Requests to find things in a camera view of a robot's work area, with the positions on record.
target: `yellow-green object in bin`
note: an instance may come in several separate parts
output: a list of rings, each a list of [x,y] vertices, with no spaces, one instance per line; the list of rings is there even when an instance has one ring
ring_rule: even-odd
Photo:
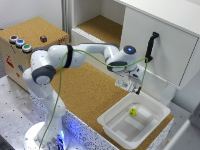
[[[131,115],[131,116],[135,116],[136,114],[137,114],[137,109],[132,108],[132,109],[130,110],[130,115]]]

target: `cork surface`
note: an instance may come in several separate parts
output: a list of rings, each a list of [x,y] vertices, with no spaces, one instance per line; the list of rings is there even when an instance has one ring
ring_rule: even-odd
[[[58,70],[51,82],[57,92],[59,79]],[[79,68],[63,69],[60,96],[65,102],[66,108],[120,150],[123,148],[104,133],[97,118],[127,94],[128,92],[115,86],[113,78],[87,62]],[[172,119],[173,115],[169,115],[137,150],[145,150]]]
[[[8,43],[12,35],[17,35],[19,39],[25,40],[26,44],[30,44],[32,48],[45,47],[64,36],[68,36],[66,32],[40,17],[32,18],[0,31],[0,37]],[[42,35],[47,37],[47,42],[40,41],[40,36]]]
[[[77,27],[102,41],[114,42],[120,45],[123,26],[103,16],[97,16]]]

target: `white cabinet door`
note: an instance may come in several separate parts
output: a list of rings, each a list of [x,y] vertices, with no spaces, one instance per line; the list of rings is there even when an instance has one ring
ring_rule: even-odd
[[[179,86],[198,38],[126,8],[121,48],[132,45],[137,50],[137,58],[143,58],[153,32],[160,36],[154,41],[151,55],[153,60],[148,64],[148,69]]]

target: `green cable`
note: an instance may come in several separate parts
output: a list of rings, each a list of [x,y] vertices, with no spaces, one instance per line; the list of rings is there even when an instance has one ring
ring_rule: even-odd
[[[106,63],[100,61],[99,59],[97,59],[96,57],[94,57],[93,55],[91,55],[90,53],[88,53],[88,52],[86,52],[86,51],[78,50],[78,49],[74,49],[74,51],[84,52],[84,53],[88,54],[89,56],[93,57],[94,59],[96,59],[98,62],[102,63],[103,65],[106,65],[106,66],[112,67],[112,68],[124,68],[124,67],[128,67],[128,66],[134,65],[134,64],[136,64],[136,63],[138,63],[138,62],[140,62],[140,61],[142,61],[142,60],[146,60],[146,62],[148,62],[148,58],[145,57],[145,58],[142,58],[142,59],[140,59],[140,60],[138,60],[138,61],[136,61],[136,62],[133,62],[133,63],[131,63],[131,64],[128,64],[128,65],[124,65],[124,66],[111,66],[111,65],[107,65]],[[57,99],[56,99],[56,103],[55,103],[55,106],[54,106],[54,110],[53,110],[53,114],[52,114],[51,120],[50,120],[50,122],[49,122],[49,124],[48,124],[48,126],[47,126],[47,129],[45,130],[44,135],[43,135],[43,137],[42,137],[42,140],[41,140],[41,142],[40,142],[39,150],[40,150],[40,148],[41,148],[41,145],[42,145],[42,142],[43,142],[43,140],[44,140],[44,137],[45,137],[45,135],[46,135],[46,133],[47,133],[47,131],[48,131],[48,129],[49,129],[49,126],[51,125],[51,122],[52,122],[52,120],[53,120],[53,117],[54,117],[54,114],[55,114],[55,111],[56,111],[56,106],[57,106],[57,103],[58,103],[58,100],[59,100],[59,97],[60,97],[60,91],[61,91],[62,68],[63,68],[62,66],[63,66],[64,58],[65,58],[65,56],[66,56],[67,54],[68,54],[68,52],[66,52],[66,53],[63,55],[63,58],[62,58],[62,61],[61,61],[61,65],[60,65],[60,83],[59,83],[58,96],[57,96]],[[146,69],[147,69],[147,64],[148,64],[148,63],[146,63],[146,65],[145,65],[145,71],[144,71],[144,74],[143,74],[143,77],[142,77],[141,87],[142,87],[142,85],[143,85],[144,76],[145,76]]]

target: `brown box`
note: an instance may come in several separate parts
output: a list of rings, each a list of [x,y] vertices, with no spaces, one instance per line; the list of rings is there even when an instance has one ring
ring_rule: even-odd
[[[28,90],[28,88],[22,78],[22,74],[24,70],[30,67],[31,53],[25,54],[22,49],[10,44],[9,38],[12,35],[17,35],[19,39],[25,40],[26,44],[32,46],[32,49],[69,44],[69,35],[66,32],[40,17],[35,17],[0,31],[0,50],[5,71],[10,78],[25,90]],[[43,43],[40,40],[41,36],[46,36],[47,42]]]

